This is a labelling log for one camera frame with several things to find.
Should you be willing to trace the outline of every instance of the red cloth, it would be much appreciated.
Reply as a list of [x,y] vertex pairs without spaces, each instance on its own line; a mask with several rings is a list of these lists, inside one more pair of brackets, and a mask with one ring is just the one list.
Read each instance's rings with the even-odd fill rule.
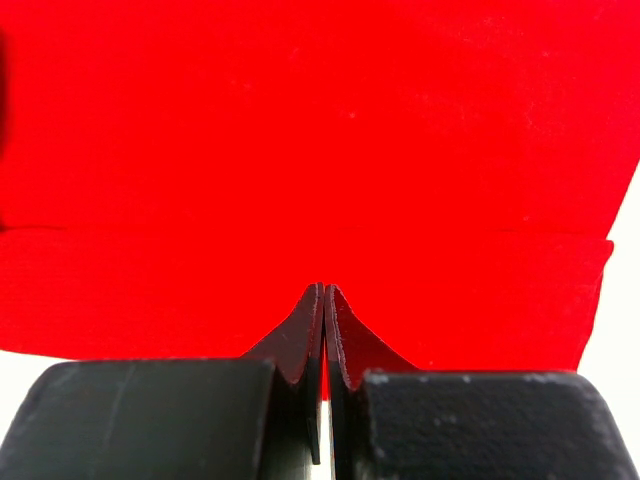
[[23,0],[0,29],[0,348],[240,354],[324,280],[418,366],[576,368],[637,2]]

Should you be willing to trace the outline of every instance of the white background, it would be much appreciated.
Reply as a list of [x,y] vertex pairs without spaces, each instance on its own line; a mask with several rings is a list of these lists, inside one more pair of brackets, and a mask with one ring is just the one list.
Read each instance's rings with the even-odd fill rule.
[[[613,256],[604,283],[593,335],[579,373],[604,396],[637,466],[640,466],[640,174],[636,174],[609,238]],[[0,439],[36,378],[59,359],[0,351]],[[313,479],[331,476],[328,409],[323,405],[322,465]]]

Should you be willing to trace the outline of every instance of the red fabric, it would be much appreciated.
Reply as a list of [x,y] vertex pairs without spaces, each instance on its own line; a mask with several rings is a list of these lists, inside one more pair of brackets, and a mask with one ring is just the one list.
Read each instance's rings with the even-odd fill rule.
[[0,348],[235,355],[325,280],[419,366],[577,366],[637,2],[5,0],[0,29]]

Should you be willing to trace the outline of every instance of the white surface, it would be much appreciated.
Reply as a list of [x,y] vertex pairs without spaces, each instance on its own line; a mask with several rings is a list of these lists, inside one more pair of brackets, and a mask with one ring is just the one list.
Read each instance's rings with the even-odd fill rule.
[[[627,448],[640,466],[640,176],[636,175],[609,235],[614,254],[605,269],[596,323],[579,373],[604,396]],[[61,360],[0,351],[0,439],[29,387]],[[328,407],[323,404],[322,465],[313,480],[331,478]]]

